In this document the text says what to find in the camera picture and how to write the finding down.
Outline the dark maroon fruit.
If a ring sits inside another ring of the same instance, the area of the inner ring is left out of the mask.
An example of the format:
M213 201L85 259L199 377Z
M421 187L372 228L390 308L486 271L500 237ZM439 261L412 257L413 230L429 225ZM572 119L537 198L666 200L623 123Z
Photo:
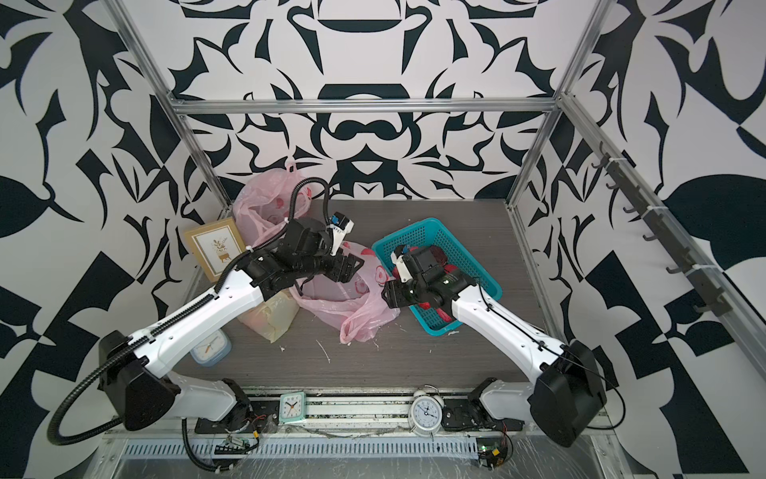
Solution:
M448 255L446 255L446 253L440 247L431 245L430 251L432 255L434 255L434 259L436 259L436 261L438 261L438 263L441 265L447 265L447 263L449 263Z

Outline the teal plastic basket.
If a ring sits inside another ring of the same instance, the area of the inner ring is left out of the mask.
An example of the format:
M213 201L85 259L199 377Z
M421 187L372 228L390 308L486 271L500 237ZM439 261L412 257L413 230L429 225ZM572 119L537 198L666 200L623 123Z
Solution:
M376 257L388 273L393 273L394 263L391 253L399 247L440 247L446 255L448 265L458 267L463 273L478 279L487 295L497 301L502 297L502 287L492 275L471 255L470 251L437 219L429 218L416 222L406 228L391 233L376 241L372 246ZM436 311L422 309L418 305L410 307L415 319L424 331L432 336L448 335L460 327L459 321L444 321Z

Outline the large pink plastic bag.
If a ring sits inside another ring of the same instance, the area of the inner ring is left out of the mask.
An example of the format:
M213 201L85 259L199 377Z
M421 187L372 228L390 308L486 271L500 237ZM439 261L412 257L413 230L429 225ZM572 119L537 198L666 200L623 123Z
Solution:
M290 159L284 168L271 169L247 182L233 204L233 219L246 245L261 245L286 225L292 191L303 179L295 160Z

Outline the small pink plastic bag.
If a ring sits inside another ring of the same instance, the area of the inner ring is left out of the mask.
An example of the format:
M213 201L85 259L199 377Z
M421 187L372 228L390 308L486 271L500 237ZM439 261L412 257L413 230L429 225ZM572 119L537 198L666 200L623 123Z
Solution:
M395 321L400 309L391 309L382 297L385 283L391 279L370 247L346 241L343 253L363 259L364 265L348 283L335 283L324 275L308 283L291 287L289 292L303 309L339 331L339 341L366 342L378 329Z

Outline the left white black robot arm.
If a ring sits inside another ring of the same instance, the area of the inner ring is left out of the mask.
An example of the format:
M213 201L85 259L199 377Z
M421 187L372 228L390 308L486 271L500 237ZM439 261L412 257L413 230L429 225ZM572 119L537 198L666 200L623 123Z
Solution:
M136 431L161 419L199 418L228 431L247 428L255 413L233 380L196 379L174 367L224 325L301 279L349 283L364 263L342 246L353 227L341 213L327 223L293 219L279 238L227 263L217 283L188 305L130 336L108 335L101 345L106 369L99 387L119 424Z

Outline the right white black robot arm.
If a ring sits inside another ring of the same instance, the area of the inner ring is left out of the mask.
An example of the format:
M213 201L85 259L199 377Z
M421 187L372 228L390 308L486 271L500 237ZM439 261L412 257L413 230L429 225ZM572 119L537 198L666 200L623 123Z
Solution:
M391 259L396 273L381 293L389 307L428 305L446 313L488 339L528 379L526 386L495 379L476 388L492 419L531 421L548 439L570 447L606 406L606 379L587 346L564 343L523 321L478 279L439 259L434 247L399 245Z

